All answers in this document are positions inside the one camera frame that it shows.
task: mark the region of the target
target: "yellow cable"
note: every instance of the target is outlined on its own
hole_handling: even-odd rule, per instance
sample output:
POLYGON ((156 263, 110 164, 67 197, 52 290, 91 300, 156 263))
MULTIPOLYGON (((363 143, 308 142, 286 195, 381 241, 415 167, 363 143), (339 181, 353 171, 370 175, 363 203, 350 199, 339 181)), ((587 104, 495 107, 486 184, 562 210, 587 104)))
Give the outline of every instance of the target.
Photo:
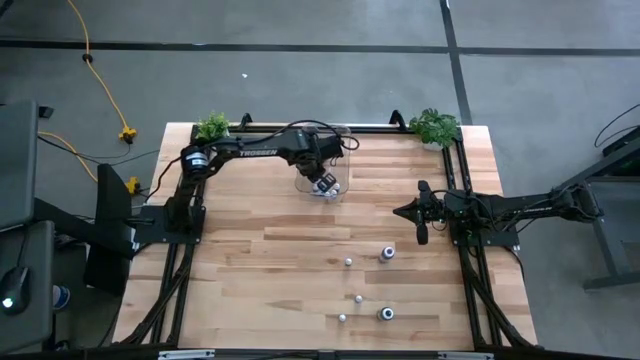
MULTIPOLYGON (((82 30, 84 31, 84 42, 85 42, 85 45, 86 45, 86 53, 87 53, 87 55, 89 55, 89 51, 90 51, 90 49, 89 49, 89 31, 87 31, 87 25, 84 23, 84 19, 82 18, 82 14, 80 14, 80 11, 73 4, 73 2, 71 0, 67 0, 67 2, 69 3, 69 5, 71 5, 71 8, 76 13, 76 15, 78 17, 78 20, 80 20, 80 24, 82 25, 82 30)), ((91 62, 89 61, 89 59, 86 59, 85 63, 87 64, 87 66, 89 67, 89 69, 91 70, 93 75, 95 75, 96 79, 98 79, 98 81, 100 82, 100 85, 102 85, 102 87, 104 88, 104 92, 107 93, 107 97, 109 97, 109 101, 111 102, 111 105, 113 105, 113 108, 116 109, 116 112, 118 113, 118 116, 120 117, 120 120, 122 120, 122 125, 124 126, 124 132, 128 132, 130 130, 130 128, 129 128, 129 125, 127 125, 127 120, 125 120, 124 115, 122 115, 122 112, 120 111, 120 108, 116 104, 116 101, 113 99, 113 96, 111 96, 111 92, 109 91, 109 88, 107 87, 107 84, 105 84, 105 82, 102 80, 100 75, 98 75, 98 72, 93 68, 93 66, 91 66, 91 62)))
MULTIPOLYGON (((76 149, 73 148, 73 145, 69 144, 65 139, 61 138, 60 136, 50 133, 50 132, 45 132, 45 131, 38 131, 38 135, 43 135, 43 136, 50 136, 54 139, 57 139, 58 141, 60 141, 61 143, 63 143, 67 148, 69 148, 69 150, 73 151, 74 153, 78 153, 76 151, 76 149)), ((93 175, 93 173, 91 172, 91 169, 89 169, 89 167, 87 166, 87 163, 84 162, 84 160, 76 155, 76 158, 80 161, 80 163, 82 164, 82 166, 84 167, 84 169, 87 171, 87 174, 89 174, 89 176, 91 176, 91 178, 93 179, 93 181, 98 182, 98 178, 93 175)))

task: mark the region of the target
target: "green plant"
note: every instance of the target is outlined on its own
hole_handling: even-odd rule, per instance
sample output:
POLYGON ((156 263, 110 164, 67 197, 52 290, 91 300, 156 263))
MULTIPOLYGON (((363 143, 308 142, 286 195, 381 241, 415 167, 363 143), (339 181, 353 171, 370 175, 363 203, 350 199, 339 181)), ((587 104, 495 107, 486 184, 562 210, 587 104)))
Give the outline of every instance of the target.
POLYGON ((425 109, 419 118, 414 117, 409 121, 409 129, 420 136, 423 143, 437 143, 446 148, 453 144, 453 138, 458 135, 458 122, 453 115, 425 109))
POLYGON ((229 121, 224 118, 224 113, 211 112, 208 119, 200 119, 198 122, 198 135, 196 139, 216 141, 227 135, 229 121))

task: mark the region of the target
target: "butcher block tabletop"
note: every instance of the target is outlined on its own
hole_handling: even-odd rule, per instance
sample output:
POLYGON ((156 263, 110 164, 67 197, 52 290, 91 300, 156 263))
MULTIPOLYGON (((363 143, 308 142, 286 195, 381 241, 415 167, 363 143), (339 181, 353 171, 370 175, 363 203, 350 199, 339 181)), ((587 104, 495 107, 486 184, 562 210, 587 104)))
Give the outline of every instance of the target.
MULTIPOLYGON (((192 125, 167 124, 152 188, 188 144, 192 125)), ((488 128, 462 130, 474 190, 500 194, 488 128)), ((355 136, 361 146, 351 153, 349 191, 338 203, 298 192, 296 169, 280 158, 235 159, 208 180, 181 348, 473 348, 460 261, 448 231, 429 225, 429 244, 421 246, 415 226, 391 212, 418 195, 418 180, 446 189, 442 154, 424 150, 413 135, 355 136), (386 246, 396 255, 380 263, 386 246), (345 258, 353 260, 350 267, 345 258), (356 295, 362 303, 354 301, 356 295), (376 318, 383 307, 395 311, 393 320, 376 318), (338 320, 340 314, 346 322, 338 320)), ((460 186, 455 149, 452 155, 460 186)), ((179 175, 176 164, 150 203, 164 204, 179 175)), ((114 341, 129 335, 155 302, 167 247, 151 245, 133 260, 114 341)), ((518 263, 502 248, 486 252, 497 303, 535 343, 518 263)), ((173 305, 172 300, 163 339, 173 305)), ((490 339, 484 307, 479 312, 490 339)))

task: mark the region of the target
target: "yellow extension cord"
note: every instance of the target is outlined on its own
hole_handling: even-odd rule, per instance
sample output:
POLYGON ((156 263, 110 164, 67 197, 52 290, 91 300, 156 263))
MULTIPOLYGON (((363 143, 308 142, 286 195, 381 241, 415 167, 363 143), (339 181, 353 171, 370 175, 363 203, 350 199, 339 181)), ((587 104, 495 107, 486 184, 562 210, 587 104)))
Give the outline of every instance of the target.
MULTIPOLYGON (((58 141, 60 141, 61 143, 63 143, 69 150, 73 151, 74 153, 78 153, 76 151, 76 149, 73 147, 73 145, 71 145, 69 142, 67 142, 65 139, 63 139, 62 137, 54 134, 54 133, 50 133, 50 132, 46 132, 46 131, 38 131, 38 135, 42 135, 42 136, 49 136, 52 137, 58 141)), ((76 155, 76 158, 80 161, 80 163, 82 164, 82 166, 84 167, 84 169, 87 171, 87 174, 89 174, 89 176, 91 176, 91 178, 93 179, 93 181, 98 182, 98 178, 93 175, 93 172, 91 172, 91 169, 89 169, 89 166, 87 166, 87 163, 84 162, 84 160, 76 155)))
MULTIPOLYGON (((90 55, 89 31, 87 31, 87 25, 84 23, 84 19, 82 18, 82 14, 80 14, 80 11, 73 4, 73 2, 71 0, 67 0, 67 2, 69 3, 69 5, 73 9, 73 11, 76 13, 76 15, 78 17, 78 20, 80 20, 80 24, 82 25, 82 30, 84 31, 84 42, 85 42, 85 45, 86 45, 86 50, 85 50, 86 51, 86 55, 90 55)), ((109 91, 109 88, 107 87, 107 84, 105 84, 105 82, 102 80, 100 75, 98 75, 98 72, 91 65, 91 60, 85 59, 85 63, 89 67, 89 70, 91 70, 93 75, 96 77, 96 79, 98 79, 98 82, 100 82, 100 85, 102 85, 102 88, 104 89, 104 92, 107 93, 107 97, 109 98, 109 101, 111 102, 111 105, 113 105, 113 108, 116 110, 116 112, 118 113, 118 116, 120 117, 120 120, 122 121, 122 125, 123 125, 124 128, 122 129, 122 133, 120 133, 118 137, 120 138, 120 140, 124 140, 128 144, 131 144, 131 142, 133 141, 133 138, 137 134, 136 130, 130 128, 129 125, 127 124, 127 120, 125 120, 124 115, 122 115, 122 111, 120 111, 120 108, 116 104, 116 101, 113 99, 113 96, 111 96, 111 92, 109 91)))

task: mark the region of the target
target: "wooden table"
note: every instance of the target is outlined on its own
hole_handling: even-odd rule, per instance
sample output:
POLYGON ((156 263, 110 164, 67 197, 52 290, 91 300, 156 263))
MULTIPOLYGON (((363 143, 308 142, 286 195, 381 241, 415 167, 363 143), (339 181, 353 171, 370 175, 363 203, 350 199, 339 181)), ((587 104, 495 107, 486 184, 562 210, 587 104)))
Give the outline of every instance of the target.
MULTIPOLYGON (((188 143, 191 126, 167 124, 154 182, 188 143)), ((474 190, 501 193, 488 128, 466 126, 463 133, 474 190)), ((419 246, 414 225, 391 213, 417 196, 418 180, 446 188, 441 153, 422 149, 415 136, 357 137, 350 189, 338 204, 301 196, 295 168, 278 158, 231 161, 208 181, 205 234, 191 271, 180 347, 472 349, 460 262, 448 232, 429 227, 429 244, 419 246), (380 264, 385 246, 397 253, 380 264), (351 267, 344 266, 347 257, 351 267), (355 295, 364 301, 356 304, 355 295), (395 310, 392 321, 376 319, 384 306, 395 310), (345 323, 339 314, 347 315, 345 323)), ((454 168, 458 172, 455 160, 454 168)), ((173 194, 179 174, 178 165, 171 168, 152 203, 173 194)), ((156 300, 166 250, 153 245, 135 258, 114 341, 156 300)), ((488 248, 487 259, 496 301, 535 343, 517 262, 501 248, 488 248)), ((488 339, 486 313, 479 310, 488 339)))

